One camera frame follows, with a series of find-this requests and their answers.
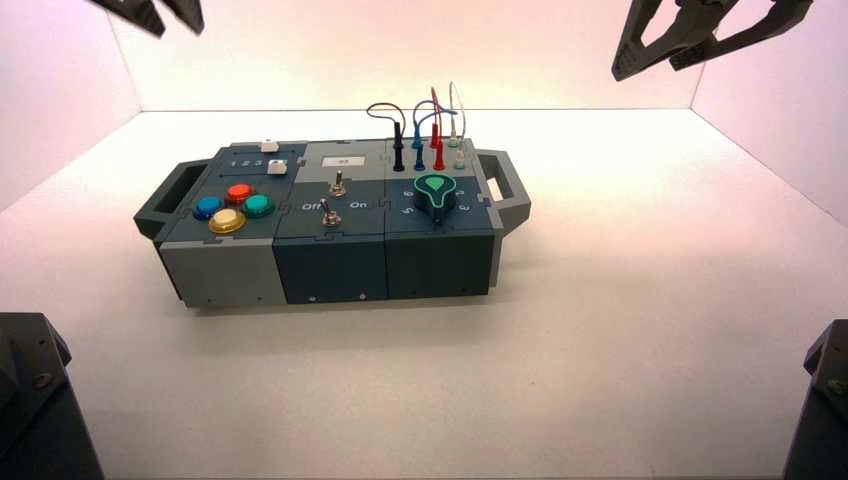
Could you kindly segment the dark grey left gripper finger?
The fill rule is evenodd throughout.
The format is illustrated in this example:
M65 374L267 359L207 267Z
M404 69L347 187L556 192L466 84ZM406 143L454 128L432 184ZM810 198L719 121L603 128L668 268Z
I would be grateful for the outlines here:
M205 20L200 0L163 0L163 3L194 34L203 33Z
M156 37L162 37L166 30L151 0L90 0L90 2Z

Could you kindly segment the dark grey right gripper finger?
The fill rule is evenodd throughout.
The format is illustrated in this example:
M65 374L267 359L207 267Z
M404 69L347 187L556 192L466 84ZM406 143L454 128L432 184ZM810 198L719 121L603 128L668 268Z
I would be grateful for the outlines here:
M690 6L704 7L705 11L696 14L694 43L669 58L676 71L786 33L805 18L813 2L773 1L762 19L723 39L718 39L715 31L737 1L678 1L678 4L682 11Z
M734 1L677 1L677 13L665 32L652 42L643 33L654 18L659 1L633 1L611 66L615 80L623 81L664 60L676 71L706 60L714 31L736 5Z

